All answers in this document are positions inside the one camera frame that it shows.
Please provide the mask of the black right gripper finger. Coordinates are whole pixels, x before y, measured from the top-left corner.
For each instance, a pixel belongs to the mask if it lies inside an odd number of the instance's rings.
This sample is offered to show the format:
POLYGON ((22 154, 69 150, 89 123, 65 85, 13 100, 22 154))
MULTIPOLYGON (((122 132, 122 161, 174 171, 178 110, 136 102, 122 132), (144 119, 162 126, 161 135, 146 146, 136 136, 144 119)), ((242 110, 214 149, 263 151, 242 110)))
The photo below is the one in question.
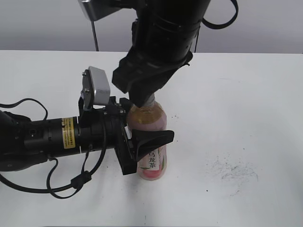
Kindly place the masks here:
POLYGON ((143 107, 150 96, 163 88, 176 71, 176 69, 165 71, 135 82, 129 91, 130 101, 137 107, 143 107))
POLYGON ((112 83, 123 93, 129 92, 135 84, 146 79, 147 64, 134 64, 133 62, 120 62, 113 71, 112 83))

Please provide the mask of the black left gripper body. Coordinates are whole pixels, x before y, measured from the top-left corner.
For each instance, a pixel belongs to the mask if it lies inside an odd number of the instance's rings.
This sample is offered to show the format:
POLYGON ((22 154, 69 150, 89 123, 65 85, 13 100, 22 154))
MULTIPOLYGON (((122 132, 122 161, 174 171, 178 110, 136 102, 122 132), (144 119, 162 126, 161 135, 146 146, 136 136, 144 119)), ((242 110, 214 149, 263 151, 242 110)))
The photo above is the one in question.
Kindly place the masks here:
POLYGON ((137 162, 132 158, 131 149, 125 130, 126 114, 116 97, 111 96, 109 103, 100 109, 83 109, 83 99, 78 101, 79 143, 84 152, 101 151, 96 165, 89 172, 93 175, 104 159, 107 149, 115 150, 122 174, 130 175, 137 172, 137 162))

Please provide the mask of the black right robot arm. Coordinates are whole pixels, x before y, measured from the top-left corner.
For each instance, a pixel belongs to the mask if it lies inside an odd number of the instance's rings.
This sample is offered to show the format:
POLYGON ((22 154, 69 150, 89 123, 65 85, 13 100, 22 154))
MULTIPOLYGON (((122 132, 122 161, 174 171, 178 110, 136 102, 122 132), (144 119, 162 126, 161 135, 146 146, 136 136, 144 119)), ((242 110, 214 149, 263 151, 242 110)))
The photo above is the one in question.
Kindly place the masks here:
POLYGON ((142 107, 187 65, 208 0, 145 0, 133 23, 133 45, 113 71, 112 83, 142 107))

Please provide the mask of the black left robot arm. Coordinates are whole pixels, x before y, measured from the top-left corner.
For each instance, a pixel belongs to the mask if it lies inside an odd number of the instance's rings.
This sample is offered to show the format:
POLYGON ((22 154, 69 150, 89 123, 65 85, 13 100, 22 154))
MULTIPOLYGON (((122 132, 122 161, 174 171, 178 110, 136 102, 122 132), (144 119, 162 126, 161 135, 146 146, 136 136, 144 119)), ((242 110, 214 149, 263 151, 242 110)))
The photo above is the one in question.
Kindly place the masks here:
POLYGON ((173 141, 174 132, 133 130, 128 138, 125 127, 130 107, 128 99, 116 101, 111 97, 103 108, 80 109, 78 117, 32 121, 22 115, 1 112, 0 169, 20 171, 51 157, 112 148, 122 173, 134 174, 143 157, 173 141))

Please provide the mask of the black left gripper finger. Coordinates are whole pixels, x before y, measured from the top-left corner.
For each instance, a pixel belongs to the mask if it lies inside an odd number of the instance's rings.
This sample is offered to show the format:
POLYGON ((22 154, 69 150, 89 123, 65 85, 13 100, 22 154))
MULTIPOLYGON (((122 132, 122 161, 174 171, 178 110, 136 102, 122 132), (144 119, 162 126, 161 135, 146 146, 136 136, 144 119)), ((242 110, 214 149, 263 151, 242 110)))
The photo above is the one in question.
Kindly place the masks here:
POLYGON ((150 152, 171 143, 175 133, 171 130, 164 131, 140 131, 132 130, 132 158, 139 162, 150 152))
POLYGON ((121 108, 125 111, 126 115, 128 115, 130 109, 133 107, 133 103, 125 97, 119 99, 119 104, 121 108))

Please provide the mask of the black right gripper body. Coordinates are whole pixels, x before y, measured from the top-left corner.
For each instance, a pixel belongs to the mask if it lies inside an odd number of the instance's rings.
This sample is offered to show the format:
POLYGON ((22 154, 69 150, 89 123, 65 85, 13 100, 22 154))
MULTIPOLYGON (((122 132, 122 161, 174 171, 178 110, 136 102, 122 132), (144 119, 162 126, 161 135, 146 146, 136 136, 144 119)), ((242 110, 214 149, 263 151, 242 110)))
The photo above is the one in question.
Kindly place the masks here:
POLYGON ((185 65, 188 65, 193 58, 193 53, 188 51, 184 58, 178 61, 165 62, 149 56, 147 53, 132 47, 128 54, 122 58, 118 65, 119 78, 151 78, 167 77, 172 75, 185 65))

